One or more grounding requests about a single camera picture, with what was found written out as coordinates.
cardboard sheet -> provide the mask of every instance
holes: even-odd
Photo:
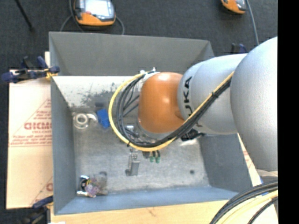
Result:
[[[9,85],[7,209],[53,194],[50,97],[45,78]]]

green connector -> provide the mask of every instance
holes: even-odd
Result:
[[[156,157],[156,163],[160,163],[161,157]]]

dark floor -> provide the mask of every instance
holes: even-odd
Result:
[[[249,0],[259,43],[278,35],[278,0]],[[33,24],[31,32],[14,0],[0,0],[0,74],[18,67],[24,56],[35,60],[49,48],[48,32],[59,31],[70,15],[68,0],[20,0]],[[227,13],[220,0],[113,0],[126,35],[204,39],[216,56],[229,54],[231,43],[248,51],[257,42],[249,12]],[[79,31],[70,20],[65,31]],[[120,23],[101,31],[120,34]],[[5,210],[8,89],[0,85],[0,223],[15,223],[31,210]]]

yellow cable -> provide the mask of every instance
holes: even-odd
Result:
[[[269,200],[269,199],[273,199],[275,197],[278,196],[278,190],[273,191],[271,193],[268,193],[264,196],[258,196],[256,198],[254,198],[253,200],[251,200],[251,202],[248,202],[246,204],[244,204],[242,207],[236,209],[237,207],[235,207],[234,209],[236,209],[234,212],[229,212],[226,215],[224,215],[218,222],[217,224],[232,224],[233,220],[239,216],[241,216],[242,214],[244,214],[246,211],[262,204],[263,202]]]
[[[220,85],[218,85],[216,87],[216,89],[206,98],[206,100],[204,102],[201,103],[201,105],[188,117],[188,119],[186,119],[184,121],[183,124],[185,124],[189,119],[191,119],[195,113],[209,100],[209,98],[211,98],[211,96],[213,95],[213,93],[215,93],[220,87],[222,87],[232,76],[233,76],[234,72],[232,72],[224,81],[222,81],[220,83]],[[129,144],[131,147],[137,149],[137,150],[141,150],[141,151],[145,151],[145,152],[152,152],[152,151],[157,151],[161,148],[164,148],[166,146],[168,146],[170,143],[172,143],[176,137],[166,141],[165,143],[163,144],[160,144],[156,147],[140,147],[140,146],[137,146],[133,143],[131,143],[128,139],[126,139],[119,131],[118,129],[116,128],[114,122],[113,122],[113,118],[112,118],[112,107],[113,107],[113,104],[114,104],[114,101],[116,99],[116,96],[119,94],[119,92],[122,90],[122,88],[126,85],[128,85],[130,82],[132,82],[133,80],[143,76],[144,73],[141,73],[141,74],[137,74],[135,76],[133,76],[132,78],[128,79],[127,81],[125,81],[124,83],[122,83],[117,89],[116,91],[114,92],[113,96],[111,97],[111,100],[110,100],[110,103],[109,103],[109,108],[108,108],[108,117],[109,117],[109,122],[110,122],[110,125],[113,129],[113,131],[115,132],[115,134],[126,144]]]

device screen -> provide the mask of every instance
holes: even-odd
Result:
[[[92,14],[109,16],[108,3],[106,0],[85,0],[85,11]]]

